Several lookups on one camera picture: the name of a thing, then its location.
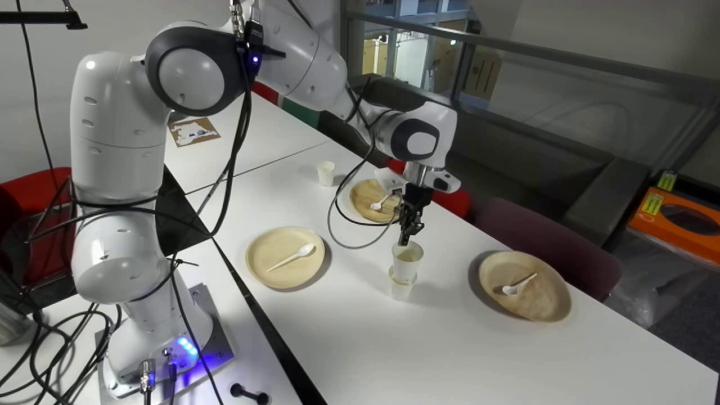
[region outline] small cup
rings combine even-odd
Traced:
[[[317,167],[317,182],[324,187],[333,187],[335,185],[335,162],[324,160]]]
[[[414,284],[419,281],[423,248],[419,243],[394,245],[389,266],[389,295],[398,302],[407,302]]]

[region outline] chair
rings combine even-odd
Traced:
[[[567,284],[599,302],[605,302],[621,279],[621,268],[612,254],[511,200],[491,198],[479,209],[475,225],[504,245],[547,261]]]
[[[59,167],[0,185],[0,254],[7,254],[9,266],[5,268],[14,268],[18,284],[29,290],[70,275],[72,227],[25,245],[41,214],[54,203],[56,185],[63,187],[68,178],[70,167]],[[59,209],[52,209],[38,230],[70,218],[70,207],[63,207],[65,203],[70,203],[70,194],[61,194],[56,200]]]

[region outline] black wire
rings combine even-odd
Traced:
[[[178,367],[176,365],[169,365],[169,369],[171,369],[171,380],[176,383],[176,378],[178,378]]]
[[[38,124],[38,131],[41,131],[47,169],[50,169],[50,173],[52,173],[50,178],[52,178],[52,185],[59,189],[59,180],[54,178],[54,162],[52,162],[52,155],[50,155],[47,137],[45,137],[45,126],[43,126],[43,115],[41,115],[41,101],[38,101],[41,97],[38,97],[36,65],[34,65],[34,59],[32,59],[32,47],[29,47],[29,36],[27,36],[25,20],[20,20],[20,32],[23,32],[25,56],[27,56],[27,68],[29,68],[32,106],[34,106],[34,113],[36,113],[36,124]]]
[[[65,344],[59,349],[59,353],[52,358],[52,362],[50,362],[50,367],[47,367],[50,371],[52,371],[54,365],[61,365],[61,360],[65,358],[68,349],[74,344],[74,340],[77,340],[77,338],[83,333],[83,329],[88,326],[88,322],[90,322],[88,311],[86,311],[86,313],[70,315],[70,317],[65,317],[63,322],[54,324],[54,329],[61,331],[61,326],[68,324],[70,320],[83,317],[83,320],[79,322],[79,326],[72,331],[72,335],[70,335],[70,338],[65,335]],[[52,374],[41,376],[41,374],[38,374],[38,367],[36,367],[36,353],[38,353],[38,349],[43,347],[43,342],[47,340],[47,335],[50,335],[50,333],[41,335],[41,340],[36,342],[36,351],[29,356],[29,371],[32,371],[34,380],[43,387],[43,392],[41,392],[41,396],[36,398],[36,403],[41,403],[45,394],[50,394],[50,396],[54,396],[56,401],[61,401],[61,394],[50,387],[50,376],[52,376]]]
[[[20,385],[20,387],[14,387],[9,392],[2,392],[0,398],[5,396],[14,396],[32,385],[41,385],[43,392],[38,394],[36,403],[41,403],[45,398],[45,394],[54,396],[56,403],[72,403],[72,396],[77,396],[81,392],[81,387],[86,387],[88,378],[92,376],[92,371],[97,369],[97,365],[104,360],[104,353],[108,349],[108,340],[110,340],[110,333],[113,333],[113,320],[106,315],[106,313],[99,313],[97,311],[99,306],[97,304],[90,304],[88,311],[83,313],[74,313],[74,315],[68,315],[65,320],[56,322],[54,326],[45,324],[41,320],[41,315],[36,315],[36,324],[38,324],[38,331],[45,329],[45,333],[38,333],[36,331],[36,338],[32,340],[29,344],[29,371],[32,371],[32,380]],[[95,353],[90,356],[90,360],[86,362],[83,371],[79,374],[79,378],[70,385],[70,389],[65,389],[63,394],[56,392],[52,385],[50,385],[50,376],[52,376],[52,369],[59,367],[59,374],[63,374],[63,360],[68,358],[68,353],[72,353],[74,358],[74,340],[83,333],[83,329],[88,326],[90,317],[104,317],[106,320],[106,329],[104,329],[104,335],[95,349]],[[65,331],[61,331],[63,324],[77,320],[77,317],[83,317],[72,335],[68,335]],[[38,371],[36,367],[36,353],[41,351],[43,342],[50,338],[50,335],[61,335],[63,338],[63,347],[56,351],[56,356],[52,358],[52,362]]]
[[[239,158],[239,151],[241,151],[243,144],[245,144],[248,128],[250,128],[250,117],[252,117],[252,90],[250,90],[248,70],[245,70],[243,63],[241,63],[241,81],[243,81],[243,88],[248,88],[248,92],[245,92],[243,104],[241,104],[241,117],[239,117],[239,126],[236,126],[236,133],[234,133],[234,144],[232,144],[232,151],[230,151],[230,160],[227,160],[223,173],[221,173],[218,180],[212,185],[212,189],[207,191],[207,196],[203,198],[203,203],[200,203],[200,207],[198,207],[198,214],[203,214],[205,205],[209,203],[209,198],[216,194],[218,185],[221,185],[223,178],[225,178],[227,185],[225,185],[225,196],[223,196],[218,223],[214,225],[214,230],[209,232],[209,236],[216,236],[218,230],[221,230],[223,223],[225,223],[225,214],[227,214],[230,198],[232,198],[232,182],[234,182],[236,158]]]
[[[185,315],[185,308],[182,308],[182,299],[180,299],[180,290],[178,290],[178,281],[176,281],[176,277],[171,277],[171,286],[173,286],[173,293],[176,293],[176,302],[178,302],[178,311],[180,311],[180,317],[182,317],[182,322],[185,322],[185,329],[187,329],[189,338],[194,340],[194,347],[200,351],[200,344],[198,344],[198,340],[196,340],[196,333],[194,333],[194,329],[189,326],[189,320],[187,320],[187,315]],[[207,362],[205,362],[203,351],[200,351],[200,362],[203,362],[203,369],[205,369],[205,374],[207,374],[207,380],[209,380],[209,385],[212,385],[212,389],[214,389],[214,394],[216,394],[218,403],[223,405],[223,398],[221,398],[221,392],[218,392],[216,378],[212,376],[212,371],[209,371],[209,367],[207,367]]]
[[[158,196],[133,200],[133,203],[122,203],[122,205],[104,205],[104,203],[90,203],[90,200],[77,200],[79,207],[95,207],[95,209],[124,209],[124,207],[140,207],[146,203],[158,200]]]
[[[185,221],[185,218],[180,218],[180,216],[171,216],[171,214],[164,214],[164,212],[158,212],[158,209],[146,209],[146,207],[126,205],[126,207],[110,207],[110,209],[106,209],[106,212],[90,212],[90,214],[83,214],[83,216],[74,216],[74,218],[70,218],[70,221],[63,221],[63,223],[59,223],[59,225],[54,225],[54,227],[47,227],[47,230],[38,232],[36,236],[27,239],[25,243],[45,239],[45,236],[50,236],[50,234],[54,234],[54,232],[59,232],[59,230],[63,230],[63,227],[77,225],[77,223],[81,223],[81,221],[90,221],[90,218],[108,216],[108,214],[119,214],[119,212],[137,212],[137,214],[162,216],[162,218],[169,218],[169,221],[180,223],[180,225],[185,225],[185,227],[191,227],[194,232],[209,234],[207,230],[203,230],[203,227],[198,227],[196,223],[189,223],[189,221]]]
[[[351,88],[351,86],[344,86],[344,90],[347,90],[347,95],[349,95],[349,97],[351,97],[351,101],[353,101],[353,108],[351,108],[351,113],[347,115],[347,119],[344,119],[344,122],[351,122],[351,119],[358,115],[358,110],[360,110],[360,101],[362,101],[362,97],[356,97],[356,92],[353,92],[353,88]]]
[[[36,326],[32,342],[36,342],[41,335],[41,326]],[[32,344],[27,344],[27,349],[23,351],[23,356],[16,360],[14,367],[9,367],[9,371],[0,378],[0,387],[5,387],[5,383],[20,369],[20,365],[29,358],[32,353]]]
[[[329,205],[329,212],[326,212],[326,227],[329,227],[331,239],[333,239],[338,245],[347,248],[347,250],[365,250],[365,248],[378,243],[378,241],[387,234],[389,225],[396,223],[396,218],[389,221],[389,223],[365,223],[365,221],[356,221],[356,218],[351,218],[349,214],[344,214],[342,207],[340,207],[340,203],[338,203],[338,198],[340,198],[340,194],[344,191],[344,187],[356,178],[356,173],[367,164],[369,155],[376,153],[376,149],[378,149],[378,137],[376,137],[376,133],[371,131],[371,126],[374,126],[376,122],[374,122],[374,124],[367,124],[367,117],[365,117],[362,110],[360,110],[360,101],[362,101],[365,90],[369,88],[369,83],[371,83],[371,77],[367,79],[367,83],[365,83],[365,88],[362,88],[362,92],[360,92],[358,99],[351,95],[351,90],[349,90],[349,95],[351,95],[353,104],[358,106],[358,110],[356,110],[356,108],[353,108],[353,110],[358,113],[360,122],[365,124],[371,142],[369,142],[367,153],[362,155],[362,160],[340,180],[340,185],[338,185],[338,189],[335,189],[335,196],[333,196],[333,200],[331,200],[331,205]],[[383,230],[376,239],[371,239],[371,241],[367,241],[367,243],[349,245],[349,243],[340,241],[338,234],[333,232],[333,209],[335,209],[344,221],[349,221],[349,223],[353,223],[353,225],[360,225],[360,227],[385,227],[385,230]]]
[[[65,5],[68,11],[74,11],[74,7],[70,5],[70,0],[63,0],[63,5]]]
[[[288,0],[288,2],[295,9],[295,14],[299,16],[299,20],[304,20],[308,25],[308,29],[315,29],[313,23],[308,20],[308,16],[295,5],[295,0]]]
[[[167,272],[167,277],[162,277],[162,281],[160,281],[153,290],[149,290],[146,295],[135,297],[135,299],[131,299],[131,302],[142,302],[142,299],[153,297],[153,295],[176,275],[178,268],[180,268],[180,263],[176,261],[176,254],[173,254],[173,259],[171,259],[171,270]]]
[[[50,198],[50,205],[43,209],[41,218],[29,230],[29,236],[34,236],[38,232],[38,227],[47,221],[50,212],[56,207],[56,203],[61,200],[61,194],[68,189],[68,185],[70,185],[70,178],[65,178],[63,185],[56,187],[56,191]]]

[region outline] orange object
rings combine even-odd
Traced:
[[[720,212],[713,207],[650,187],[630,227],[720,263]]]

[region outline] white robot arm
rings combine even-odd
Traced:
[[[86,56],[74,77],[70,106],[72,182],[81,214],[72,277],[79,295],[101,304],[124,304],[128,320],[108,347],[108,365],[119,383],[137,383],[146,362],[194,367],[198,349],[178,313],[169,277],[189,317],[196,344],[212,335],[212,317],[196,306],[164,259],[155,218],[119,207],[153,209],[162,185],[167,117],[214,115],[250,90],[254,79],[317,110],[349,113],[344,61],[315,32],[268,0],[257,23],[232,7],[223,29],[176,25],[160,32],[144,56],[115,52]],[[362,104],[376,122],[385,153],[412,162],[401,218],[403,239],[419,232],[419,214],[430,191],[455,191],[443,171],[455,137],[455,113],[437,104],[389,110]]]

